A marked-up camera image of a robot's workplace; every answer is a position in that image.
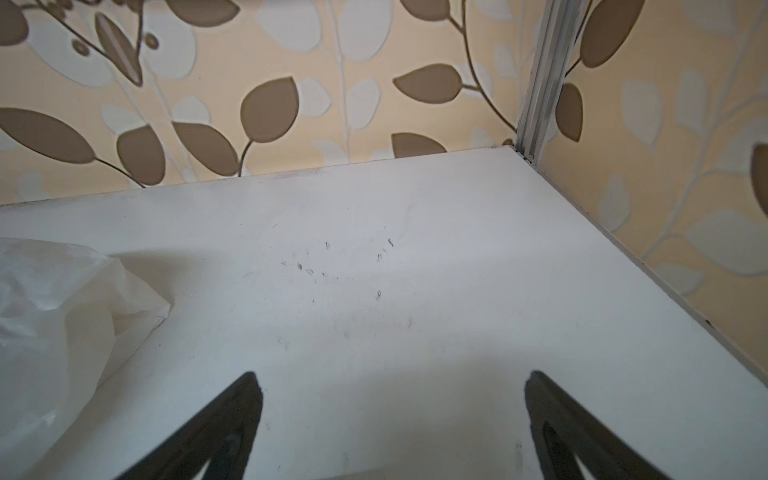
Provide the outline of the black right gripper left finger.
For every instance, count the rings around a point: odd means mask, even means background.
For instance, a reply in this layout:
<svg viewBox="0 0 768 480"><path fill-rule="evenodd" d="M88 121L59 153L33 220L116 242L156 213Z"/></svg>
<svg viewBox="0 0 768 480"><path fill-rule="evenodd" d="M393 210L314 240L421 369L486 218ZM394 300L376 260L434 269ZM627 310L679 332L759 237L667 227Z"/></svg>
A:
<svg viewBox="0 0 768 480"><path fill-rule="evenodd" d="M263 392L246 372L121 479L242 479L256 438Z"/></svg>

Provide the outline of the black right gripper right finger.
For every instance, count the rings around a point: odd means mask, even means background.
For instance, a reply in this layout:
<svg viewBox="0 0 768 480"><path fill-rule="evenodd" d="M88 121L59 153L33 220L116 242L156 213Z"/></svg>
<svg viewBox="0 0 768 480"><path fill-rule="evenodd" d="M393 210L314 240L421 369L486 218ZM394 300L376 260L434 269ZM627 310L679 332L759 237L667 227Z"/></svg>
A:
<svg viewBox="0 0 768 480"><path fill-rule="evenodd" d="M526 408L546 479L666 479L542 371L525 383Z"/></svg>

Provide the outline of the white plastic bag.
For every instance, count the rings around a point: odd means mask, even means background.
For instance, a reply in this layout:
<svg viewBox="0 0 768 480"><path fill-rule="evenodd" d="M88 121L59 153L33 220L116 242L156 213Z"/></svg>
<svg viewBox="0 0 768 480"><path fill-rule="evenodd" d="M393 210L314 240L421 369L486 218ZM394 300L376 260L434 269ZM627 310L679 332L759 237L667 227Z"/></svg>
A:
<svg viewBox="0 0 768 480"><path fill-rule="evenodd" d="M2 239L2 478L42 459L170 310L116 257Z"/></svg>

